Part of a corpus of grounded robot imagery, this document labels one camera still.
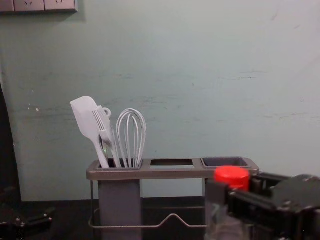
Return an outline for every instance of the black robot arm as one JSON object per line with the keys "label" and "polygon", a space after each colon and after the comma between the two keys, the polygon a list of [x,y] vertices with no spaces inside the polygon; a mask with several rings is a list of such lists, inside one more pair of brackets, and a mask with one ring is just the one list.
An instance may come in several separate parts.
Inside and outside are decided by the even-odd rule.
{"label": "black robot arm", "polygon": [[250,176],[249,191],[208,180],[206,197],[228,214],[253,225],[254,240],[319,240],[320,178],[269,173]]}

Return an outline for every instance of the white spatula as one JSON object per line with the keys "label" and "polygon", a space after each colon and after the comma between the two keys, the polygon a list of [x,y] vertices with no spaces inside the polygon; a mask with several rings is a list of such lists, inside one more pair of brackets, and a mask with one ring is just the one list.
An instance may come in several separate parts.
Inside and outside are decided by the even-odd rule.
{"label": "white spatula", "polygon": [[95,100],[82,96],[70,102],[76,122],[83,136],[90,139],[95,147],[102,168],[109,168],[108,161],[100,144],[100,134],[93,110],[97,108]]}

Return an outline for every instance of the whisk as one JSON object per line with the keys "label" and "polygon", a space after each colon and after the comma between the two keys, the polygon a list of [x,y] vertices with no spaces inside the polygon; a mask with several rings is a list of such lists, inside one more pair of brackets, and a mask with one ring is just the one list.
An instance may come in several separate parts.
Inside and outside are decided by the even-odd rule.
{"label": "whisk", "polygon": [[[123,121],[125,126],[123,128],[122,135],[121,128]],[[130,142],[132,141],[132,136],[130,137],[131,131],[133,131],[133,145],[131,145]],[[146,133],[146,121],[139,111],[133,108],[128,108],[120,114],[116,123],[116,134],[125,168],[137,168],[140,165],[146,142]],[[125,149],[121,135],[124,136]]]}

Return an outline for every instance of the black mechanical part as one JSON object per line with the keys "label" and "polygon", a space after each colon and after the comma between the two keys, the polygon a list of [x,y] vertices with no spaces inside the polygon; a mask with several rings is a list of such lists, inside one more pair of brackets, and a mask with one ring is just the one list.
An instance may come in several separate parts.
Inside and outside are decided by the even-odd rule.
{"label": "black mechanical part", "polygon": [[[1,200],[7,199],[12,188],[0,194]],[[54,208],[47,209],[43,214],[26,218],[5,201],[0,201],[0,240],[24,240],[25,237],[48,231],[52,224]]]}
{"label": "black mechanical part", "polygon": [[226,204],[229,215],[252,224],[253,240],[319,240],[319,189],[320,178],[312,175],[260,173],[250,177],[249,192],[208,180],[206,198]]}

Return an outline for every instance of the utensil handle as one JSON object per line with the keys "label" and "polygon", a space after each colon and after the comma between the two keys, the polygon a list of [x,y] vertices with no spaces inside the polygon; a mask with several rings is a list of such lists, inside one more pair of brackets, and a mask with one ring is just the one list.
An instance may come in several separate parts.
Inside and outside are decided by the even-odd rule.
{"label": "utensil handle", "polygon": [[96,142],[96,143],[94,144],[94,147],[95,147],[96,154],[98,155],[98,158],[99,158],[99,162],[100,162],[100,164],[101,164],[101,167],[102,167],[103,169],[108,169],[108,168],[109,168],[108,160],[106,159],[105,153],[104,153],[103,150],[101,149],[99,143]]}

